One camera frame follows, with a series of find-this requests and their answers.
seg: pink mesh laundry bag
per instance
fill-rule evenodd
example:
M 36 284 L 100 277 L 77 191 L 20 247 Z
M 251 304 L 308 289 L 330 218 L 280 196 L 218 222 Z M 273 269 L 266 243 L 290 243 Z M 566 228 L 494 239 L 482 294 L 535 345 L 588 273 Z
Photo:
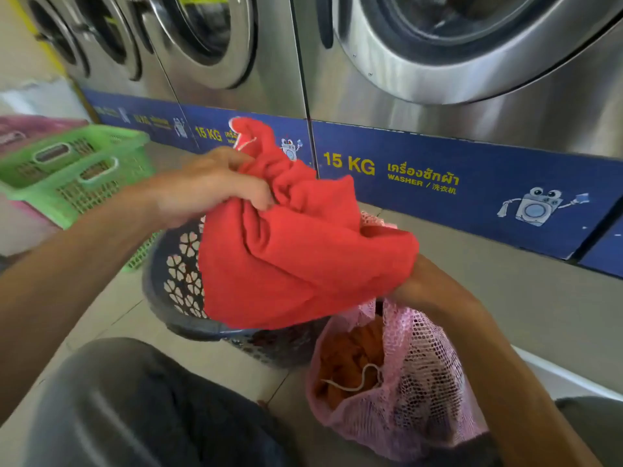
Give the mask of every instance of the pink mesh laundry bag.
M 363 225 L 381 224 L 364 216 Z M 473 395 L 443 330 L 417 310 L 383 304 L 385 363 L 381 384 L 343 400 L 331 411 L 315 395 L 327 336 L 374 319 L 375 302 L 332 316 L 316 341 L 305 392 L 316 419 L 342 437 L 394 461 L 413 462 L 431 447 L 451 447 L 485 430 L 473 416 Z

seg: basket handle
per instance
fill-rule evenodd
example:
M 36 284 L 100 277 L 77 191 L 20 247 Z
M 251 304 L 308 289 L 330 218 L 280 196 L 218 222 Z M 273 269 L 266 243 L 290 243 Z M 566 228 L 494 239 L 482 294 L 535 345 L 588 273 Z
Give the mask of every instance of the basket handle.
M 114 170 L 116 170 L 119 167 L 119 159 L 117 159 L 116 157 L 108 157 L 108 159 L 112 159 L 113 160 L 113 165 L 109 168 L 107 168 L 105 171 L 102 171 L 100 173 L 98 173 L 97 175 L 91 177 L 90 179 L 83 179 L 81 177 L 81 175 L 89 168 L 89 167 L 93 167 L 95 164 L 97 164 L 97 162 L 95 164 L 91 164 L 88 167 L 85 167 L 84 170 L 82 170 L 81 173 L 78 174 L 78 181 L 82 184 L 92 184 L 93 182 L 96 182 L 97 180 L 99 180 L 103 175 L 109 174 L 110 172 L 113 172 Z

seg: washing machine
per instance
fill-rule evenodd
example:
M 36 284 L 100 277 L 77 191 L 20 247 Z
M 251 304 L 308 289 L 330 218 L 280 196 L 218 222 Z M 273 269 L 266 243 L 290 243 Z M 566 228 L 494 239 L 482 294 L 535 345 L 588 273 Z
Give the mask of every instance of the washing machine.
M 197 150 L 131 0 L 20 0 L 104 124 Z
M 321 178 L 557 258 L 623 194 L 623 0 L 293 3 Z
M 272 126 L 313 165 L 290 0 L 135 0 L 202 150 L 233 144 L 233 116 Z

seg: red cloth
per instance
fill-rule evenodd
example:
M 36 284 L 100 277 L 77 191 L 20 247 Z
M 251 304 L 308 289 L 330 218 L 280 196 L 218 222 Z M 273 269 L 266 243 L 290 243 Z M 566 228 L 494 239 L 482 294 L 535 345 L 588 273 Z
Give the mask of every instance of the red cloth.
M 231 198 L 206 215 L 201 271 L 206 314 L 231 328 L 278 329 L 387 294 L 409 276 L 408 233 L 360 228 L 353 179 L 317 180 L 275 144 L 269 126 L 235 118 L 236 148 L 255 157 L 239 172 L 266 180 L 278 203 L 257 211 Z

